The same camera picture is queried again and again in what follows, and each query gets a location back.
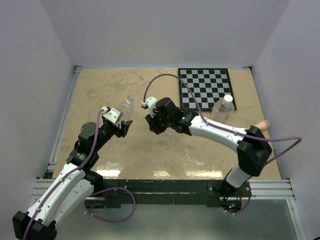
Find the clear square plastic bottle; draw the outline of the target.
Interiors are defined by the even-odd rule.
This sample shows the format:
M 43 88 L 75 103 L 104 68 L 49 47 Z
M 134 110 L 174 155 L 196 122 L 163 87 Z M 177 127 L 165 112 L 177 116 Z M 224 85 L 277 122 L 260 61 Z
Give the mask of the clear square plastic bottle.
M 231 102 L 227 104 L 223 101 L 223 98 L 221 98 L 214 104 L 210 113 L 210 120 L 218 123 L 224 123 L 227 116 L 235 111 L 234 103 Z

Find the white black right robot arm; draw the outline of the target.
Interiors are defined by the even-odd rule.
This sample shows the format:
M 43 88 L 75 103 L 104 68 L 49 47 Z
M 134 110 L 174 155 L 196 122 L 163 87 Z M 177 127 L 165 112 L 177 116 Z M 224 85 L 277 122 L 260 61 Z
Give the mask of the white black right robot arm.
M 160 100 L 149 97 L 141 107 L 149 111 L 145 119 L 150 131 L 157 135 L 171 128 L 179 134 L 214 141 L 237 153 L 238 164 L 214 187 L 224 197 L 235 196 L 243 183 L 258 177 L 272 153 L 258 127 L 245 129 L 218 123 L 194 111 L 180 110 L 168 97 Z

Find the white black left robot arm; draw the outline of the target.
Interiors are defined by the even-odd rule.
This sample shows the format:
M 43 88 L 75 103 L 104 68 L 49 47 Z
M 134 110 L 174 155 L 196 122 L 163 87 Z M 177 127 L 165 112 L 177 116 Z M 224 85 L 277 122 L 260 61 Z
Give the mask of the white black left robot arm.
M 19 240 L 54 240 L 62 221 L 87 197 L 104 190 L 103 177 L 91 170 L 99 159 L 98 151 L 113 137 L 124 138 L 132 120 L 82 126 L 66 164 L 44 194 L 27 211 L 12 219 Z

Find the clear round plastic bottle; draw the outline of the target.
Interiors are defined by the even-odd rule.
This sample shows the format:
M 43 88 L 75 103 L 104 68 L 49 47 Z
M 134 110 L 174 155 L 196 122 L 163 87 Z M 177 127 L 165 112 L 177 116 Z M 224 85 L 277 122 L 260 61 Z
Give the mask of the clear round plastic bottle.
M 135 106 L 135 97 L 128 95 L 126 99 L 118 106 L 118 110 L 122 113 L 121 120 L 127 122 L 132 119 Z

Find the white bottle cap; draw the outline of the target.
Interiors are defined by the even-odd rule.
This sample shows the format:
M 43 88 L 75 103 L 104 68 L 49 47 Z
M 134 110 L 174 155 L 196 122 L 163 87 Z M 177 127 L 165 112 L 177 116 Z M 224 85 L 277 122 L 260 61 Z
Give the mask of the white bottle cap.
M 230 94 L 226 94 L 224 97 L 223 97 L 223 101 L 226 103 L 226 104 L 230 104 L 233 102 L 233 97 L 230 95 Z

